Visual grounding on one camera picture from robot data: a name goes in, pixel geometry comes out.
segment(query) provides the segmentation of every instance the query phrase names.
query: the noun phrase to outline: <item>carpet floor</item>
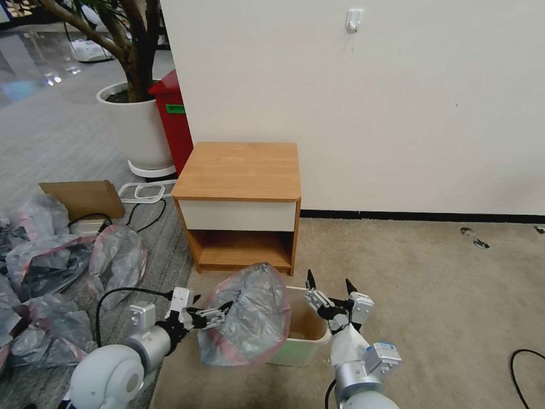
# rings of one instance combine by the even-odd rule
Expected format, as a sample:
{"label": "carpet floor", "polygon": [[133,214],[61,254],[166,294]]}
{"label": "carpet floor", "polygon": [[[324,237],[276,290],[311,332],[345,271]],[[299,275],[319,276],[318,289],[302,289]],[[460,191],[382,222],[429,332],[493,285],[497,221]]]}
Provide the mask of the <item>carpet floor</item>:
{"label": "carpet floor", "polygon": [[[302,219],[286,284],[304,287],[311,268],[325,294],[343,298],[348,277],[373,299],[364,336],[397,344],[403,362],[385,394],[400,408],[522,408],[509,357],[545,353],[544,244],[530,225]],[[206,295],[227,276],[193,273],[189,287]],[[306,368],[206,367],[191,334],[164,362],[151,408],[321,408],[329,352]],[[530,407],[543,407],[545,361],[521,355],[515,370]]]}

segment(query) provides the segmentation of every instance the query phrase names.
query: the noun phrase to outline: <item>red trash bin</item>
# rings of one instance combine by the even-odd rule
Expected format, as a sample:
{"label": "red trash bin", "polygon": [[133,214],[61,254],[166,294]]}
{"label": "red trash bin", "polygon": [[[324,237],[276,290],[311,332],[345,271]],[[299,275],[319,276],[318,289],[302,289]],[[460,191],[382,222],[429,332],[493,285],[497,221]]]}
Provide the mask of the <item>red trash bin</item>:
{"label": "red trash bin", "polygon": [[186,110],[183,107],[176,70],[153,84],[149,93],[155,96],[176,173],[180,175],[193,150],[193,141],[187,124]]}

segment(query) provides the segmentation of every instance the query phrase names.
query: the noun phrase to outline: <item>white plant pot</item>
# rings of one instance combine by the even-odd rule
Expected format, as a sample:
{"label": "white plant pot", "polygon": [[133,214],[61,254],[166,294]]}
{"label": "white plant pot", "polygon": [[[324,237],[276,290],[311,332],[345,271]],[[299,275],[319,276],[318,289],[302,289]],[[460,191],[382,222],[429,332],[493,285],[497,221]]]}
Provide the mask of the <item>white plant pot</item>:
{"label": "white plant pot", "polygon": [[126,82],[110,85],[97,93],[97,100],[108,116],[119,150],[129,161],[131,171],[143,177],[162,177],[175,167],[155,100],[133,103],[106,101],[127,89]]}

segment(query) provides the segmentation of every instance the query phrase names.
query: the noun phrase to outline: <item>wooden nightstand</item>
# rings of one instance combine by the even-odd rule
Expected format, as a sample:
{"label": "wooden nightstand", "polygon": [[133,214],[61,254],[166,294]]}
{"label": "wooden nightstand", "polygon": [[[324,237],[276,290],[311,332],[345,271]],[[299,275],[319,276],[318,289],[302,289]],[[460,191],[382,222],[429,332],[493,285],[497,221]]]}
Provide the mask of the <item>wooden nightstand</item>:
{"label": "wooden nightstand", "polygon": [[199,142],[172,196],[199,273],[267,261],[293,275],[301,206],[296,144]]}

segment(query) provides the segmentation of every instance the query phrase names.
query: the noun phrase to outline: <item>wooden cabinet top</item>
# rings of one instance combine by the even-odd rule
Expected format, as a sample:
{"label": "wooden cabinet top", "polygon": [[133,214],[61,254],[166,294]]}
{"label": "wooden cabinet top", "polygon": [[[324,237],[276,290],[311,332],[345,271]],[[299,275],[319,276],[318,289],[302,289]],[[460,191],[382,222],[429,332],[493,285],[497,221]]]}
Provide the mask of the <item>wooden cabinet top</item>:
{"label": "wooden cabinet top", "polygon": [[297,144],[199,142],[176,199],[294,202],[301,198]]}

